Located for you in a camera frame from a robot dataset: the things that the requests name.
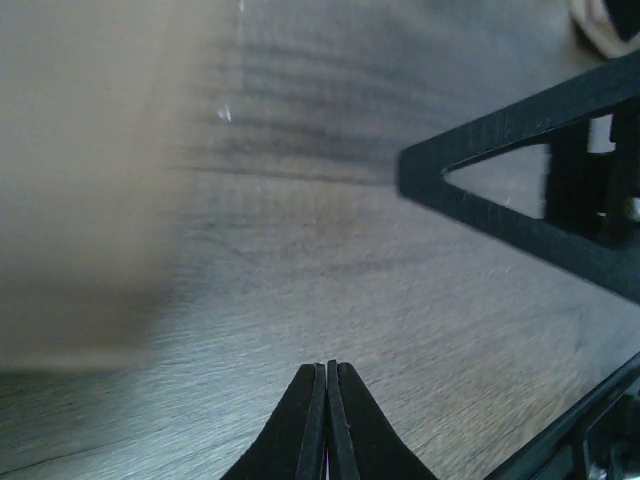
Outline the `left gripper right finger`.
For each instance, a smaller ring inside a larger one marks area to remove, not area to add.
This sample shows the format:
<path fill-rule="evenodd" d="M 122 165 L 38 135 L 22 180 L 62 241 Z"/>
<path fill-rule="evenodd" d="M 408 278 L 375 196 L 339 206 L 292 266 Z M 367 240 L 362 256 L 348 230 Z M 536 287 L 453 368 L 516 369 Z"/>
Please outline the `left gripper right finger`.
<path fill-rule="evenodd" d="M 327 452 L 331 479 L 433 479 L 403 443 L 348 362 L 327 364 Z"/>

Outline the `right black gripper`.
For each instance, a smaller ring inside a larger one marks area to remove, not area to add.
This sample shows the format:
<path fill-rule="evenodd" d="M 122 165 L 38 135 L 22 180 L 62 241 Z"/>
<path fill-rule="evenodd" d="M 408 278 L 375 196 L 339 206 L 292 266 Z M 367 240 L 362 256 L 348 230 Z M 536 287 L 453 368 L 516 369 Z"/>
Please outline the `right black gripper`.
<path fill-rule="evenodd" d="M 549 155 L 540 219 L 446 179 L 533 145 Z M 402 150 L 395 179 L 404 198 L 637 302 L 639 54 Z"/>

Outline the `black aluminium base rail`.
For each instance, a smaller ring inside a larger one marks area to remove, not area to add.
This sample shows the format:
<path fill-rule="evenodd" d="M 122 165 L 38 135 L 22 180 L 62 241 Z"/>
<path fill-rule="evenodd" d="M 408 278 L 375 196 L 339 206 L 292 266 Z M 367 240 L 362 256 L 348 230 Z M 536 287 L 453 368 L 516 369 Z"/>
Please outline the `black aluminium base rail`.
<path fill-rule="evenodd" d="M 487 477 L 637 479 L 639 357 L 633 356 Z"/>

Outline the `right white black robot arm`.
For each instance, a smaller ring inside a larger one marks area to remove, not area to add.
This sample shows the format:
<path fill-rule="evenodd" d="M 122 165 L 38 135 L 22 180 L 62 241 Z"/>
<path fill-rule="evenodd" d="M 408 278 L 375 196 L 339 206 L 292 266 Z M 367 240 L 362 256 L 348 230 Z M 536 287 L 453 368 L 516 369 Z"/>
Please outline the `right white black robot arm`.
<path fill-rule="evenodd" d="M 614 294 L 639 298 L 639 5 L 573 1 L 598 68 L 401 151 L 398 193 Z M 507 152 L 548 152 L 535 219 L 447 175 Z"/>

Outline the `brown cardboard box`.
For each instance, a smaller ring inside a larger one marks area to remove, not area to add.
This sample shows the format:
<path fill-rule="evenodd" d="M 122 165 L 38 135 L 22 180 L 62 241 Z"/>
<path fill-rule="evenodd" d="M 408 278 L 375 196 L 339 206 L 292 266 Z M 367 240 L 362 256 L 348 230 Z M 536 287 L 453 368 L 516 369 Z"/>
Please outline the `brown cardboard box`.
<path fill-rule="evenodd" d="M 121 368 L 166 303 L 221 1 L 1 5 L 1 367 Z"/>

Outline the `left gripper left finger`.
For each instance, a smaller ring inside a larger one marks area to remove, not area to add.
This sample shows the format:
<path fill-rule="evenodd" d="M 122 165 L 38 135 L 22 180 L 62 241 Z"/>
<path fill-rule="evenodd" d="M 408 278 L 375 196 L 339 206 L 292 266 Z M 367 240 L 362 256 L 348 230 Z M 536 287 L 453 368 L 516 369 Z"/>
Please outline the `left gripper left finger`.
<path fill-rule="evenodd" d="M 325 397 L 325 366 L 301 365 L 256 440 L 222 479 L 322 479 Z"/>

